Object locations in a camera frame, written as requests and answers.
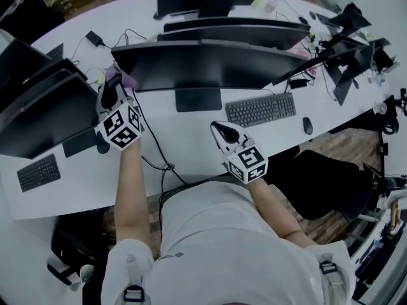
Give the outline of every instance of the office chair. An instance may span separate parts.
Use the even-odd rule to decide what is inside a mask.
[[[366,208],[373,188],[371,176],[357,165],[308,150],[274,175],[273,183],[307,220],[335,210],[353,221]]]
[[[275,174],[292,161],[299,153],[300,147],[294,146],[269,157],[267,173],[263,176],[263,180],[265,180],[268,185],[274,184]]]
[[[394,96],[391,96],[384,102],[387,105],[386,114],[375,114],[372,110],[369,110],[329,132],[336,134],[347,128],[355,128],[393,135],[399,131],[399,121],[397,120],[396,111],[397,102],[398,101],[394,99]]]

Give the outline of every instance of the desk surface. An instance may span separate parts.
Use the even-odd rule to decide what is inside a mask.
[[[314,33],[323,39],[330,38],[326,27],[318,20],[312,20],[309,11],[328,17],[334,15],[332,12],[302,0],[275,1],[279,20],[284,20],[285,16],[292,22],[299,22],[297,14],[299,13],[308,20]],[[261,5],[260,3],[256,8],[237,6],[230,16],[265,17]],[[36,41],[33,46],[46,53],[63,42],[64,56],[68,58],[72,58],[78,47],[74,59],[80,61],[78,67],[83,72],[88,72],[89,82],[92,82],[100,75],[100,70],[94,67],[102,69],[109,67],[113,64],[113,57],[109,49],[96,48],[82,38],[92,30],[100,35],[108,46],[114,46],[127,28],[150,37],[161,32],[165,23],[184,19],[183,16],[165,17],[162,21],[156,21],[152,18],[155,11],[156,0],[115,1],[62,24]],[[274,11],[270,18],[275,19],[275,17]],[[127,33],[130,36],[130,44],[142,42],[142,39],[135,34]],[[292,52],[298,53],[301,49],[304,50],[299,44],[292,49]],[[335,86],[326,72],[325,77],[327,85],[320,67],[317,69],[313,86],[293,91],[297,116],[247,129],[268,156],[303,143],[349,121],[389,95],[387,84],[379,88],[376,84],[370,85],[367,76],[360,76],[357,78],[360,88],[356,90],[352,87],[341,107],[328,95],[327,90],[332,94]],[[267,88],[275,93],[282,93],[285,85],[286,83],[281,83],[277,86],[269,85]],[[269,93],[268,90],[221,91],[223,103]],[[226,121],[224,109],[178,113],[173,91],[139,93],[137,98],[168,161],[176,165],[176,171],[185,181],[192,183],[224,173],[221,154],[209,127],[212,121]],[[305,116],[313,123],[312,136],[306,135],[303,131],[302,118]],[[58,146],[47,154],[50,153],[54,153],[57,157],[61,179],[25,193],[21,192],[16,171],[27,166],[31,161],[0,156],[0,175],[14,219],[69,214],[114,204],[120,160],[118,151],[111,149],[107,154],[101,155],[96,147],[93,147],[73,157],[65,158],[62,146]],[[163,160],[149,132],[145,132],[142,136],[142,154],[155,165],[163,165]],[[145,164],[144,176],[147,195],[160,193],[161,172]],[[172,173],[166,175],[165,190],[180,185],[181,182]]]

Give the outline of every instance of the power adapter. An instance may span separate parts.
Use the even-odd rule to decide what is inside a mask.
[[[103,39],[92,30],[88,34],[86,34],[85,37],[96,47],[98,47],[99,45],[106,46],[103,42]]]
[[[309,82],[309,80],[307,79],[294,79],[290,80],[289,84],[291,89],[296,89],[301,87],[307,87],[307,82]]]

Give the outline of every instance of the monitor stand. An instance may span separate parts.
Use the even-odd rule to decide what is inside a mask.
[[[329,30],[329,33],[330,33],[332,36],[337,35],[337,33],[338,33],[338,28],[337,28],[337,26],[335,26],[335,25],[331,24],[331,22],[329,22],[329,21],[331,20],[329,17],[324,16],[324,15],[321,15],[320,13],[316,13],[316,15],[317,15],[319,21],[320,21],[321,23],[323,23],[324,25],[326,25],[326,27],[327,27],[328,30]]]
[[[221,110],[221,90],[213,88],[176,90],[176,106],[177,112]]]
[[[227,17],[235,0],[202,0],[198,18]]]
[[[339,70],[339,67],[334,65],[325,65],[326,72],[331,77],[332,81],[334,82],[335,86],[338,86],[341,78],[342,78],[342,71]]]
[[[66,158],[74,156],[93,146],[96,146],[96,134],[93,128],[62,144]]]

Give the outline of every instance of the strap buckle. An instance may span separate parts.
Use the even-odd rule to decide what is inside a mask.
[[[319,264],[319,269],[321,270],[323,275],[338,272],[338,268],[336,267],[336,264],[332,263],[331,261],[321,262]]]
[[[129,286],[123,293],[123,299],[125,302],[144,302],[144,289],[137,285]]]

